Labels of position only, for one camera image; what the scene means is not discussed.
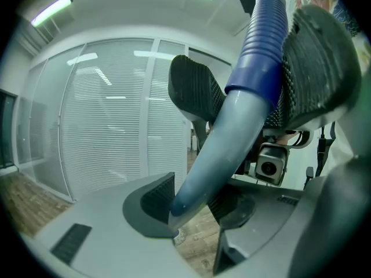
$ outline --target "black vent grille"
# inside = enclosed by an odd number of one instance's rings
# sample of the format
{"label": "black vent grille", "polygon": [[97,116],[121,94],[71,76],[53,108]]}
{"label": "black vent grille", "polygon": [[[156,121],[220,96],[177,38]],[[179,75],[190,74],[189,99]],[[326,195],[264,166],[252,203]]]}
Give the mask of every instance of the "black vent grille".
{"label": "black vent grille", "polygon": [[70,265],[91,230],[91,226],[73,224],[51,250],[52,254]]}
{"label": "black vent grille", "polygon": [[208,203],[211,213],[217,223],[224,216],[236,209],[238,201],[238,191],[231,185],[224,188]]}
{"label": "black vent grille", "polygon": [[147,192],[140,199],[140,205],[150,217],[167,224],[170,204],[174,197],[174,177],[172,176]]}
{"label": "black vent grille", "polygon": [[277,201],[286,203],[288,205],[296,206],[297,202],[299,202],[298,199],[295,199],[294,197],[287,197],[287,196],[280,196]]}

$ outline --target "ceiling light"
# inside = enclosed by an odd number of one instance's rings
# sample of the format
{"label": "ceiling light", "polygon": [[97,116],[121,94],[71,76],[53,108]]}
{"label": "ceiling light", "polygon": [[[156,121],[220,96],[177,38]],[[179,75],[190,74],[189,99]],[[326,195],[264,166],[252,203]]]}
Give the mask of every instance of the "ceiling light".
{"label": "ceiling light", "polygon": [[94,60],[95,58],[98,58],[98,55],[96,53],[87,53],[87,54],[82,54],[79,57],[73,58],[71,60],[67,61],[68,66],[72,66],[73,64],[84,62],[84,61],[89,61],[89,60]]}
{"label": "ceiling light", "polygon": [[146,52],[144,50],[135,50],[134,51],[134,56],[136,56],[136,57],[155,57],[155,58],[162,58],[164,60],[170,60],[170,61],[172,61],[176,57],[174,54]]}
{"label": "ceiling light", "polygon": [[65,8],[66,6],[70,5],[72,3],[72,0],[58,0],[51,4],[48,8],[44,9],[40,12],[32,21],[31,24],[34,27],[37,27],[40,25],[43,21],[45,21],[47,18],[58,12],[59,10]]}

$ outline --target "camera lens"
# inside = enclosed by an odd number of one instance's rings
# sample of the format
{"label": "camera lens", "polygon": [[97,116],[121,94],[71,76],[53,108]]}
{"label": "camera lens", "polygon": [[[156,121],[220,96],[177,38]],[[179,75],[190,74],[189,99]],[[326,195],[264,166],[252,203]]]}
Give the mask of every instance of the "camera lens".
{"label": "camera lens", "polygon": [[277,172],[276,166],[271,162],[265,162],[261,165],[261,170],[265,175],[272,176]]}

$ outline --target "small camera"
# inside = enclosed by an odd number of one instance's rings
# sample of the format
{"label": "small camera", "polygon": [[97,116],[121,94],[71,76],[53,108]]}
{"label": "small camera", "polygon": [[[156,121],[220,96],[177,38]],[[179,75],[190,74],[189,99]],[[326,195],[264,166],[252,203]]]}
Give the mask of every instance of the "small camera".
{"label": "small camera", "polygon": [[277,144],[263,143],[257,158],[255,177],[280,186],[285,175],[289,150]]}

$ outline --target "white wall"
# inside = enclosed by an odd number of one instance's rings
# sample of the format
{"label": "white wall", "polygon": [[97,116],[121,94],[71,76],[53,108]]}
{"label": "white wall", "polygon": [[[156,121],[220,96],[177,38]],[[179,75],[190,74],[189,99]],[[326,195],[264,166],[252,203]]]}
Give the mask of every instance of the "white wall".
{"label": "white wall", "polygon": [[[314,172],[317,169],[317,146],[318,130],[315,131],[312,142],[302,149],[291,149],[287,165],[287,173],[283,179],[282,188],[300,189],[304,188],[307,167],[313,167]],[[289,141],[289,145],[294,144],[298,136]]]}
{"label": "white wall", "polygon": [[218,60],[213,60],[209,64],[209,69],[215,77],[215,80],[219,84],[221,90],[224,92],[224,88],[227,85],[227,82],[232,73],[232,67],[229,67],[227,64],[221,63]]}
{"label": "white wall", "polygon": [[184,42],[234,65],[241,43],[229,33],[174,9],[110,9],[71,23],[55,37],[31,66],[84,43],[123,37],[162,38]]}
{"label": "white wall", "polygon": [[32,55],[18,41],[11,41],[1,59],[0,89],[18,96],[30,69]]}

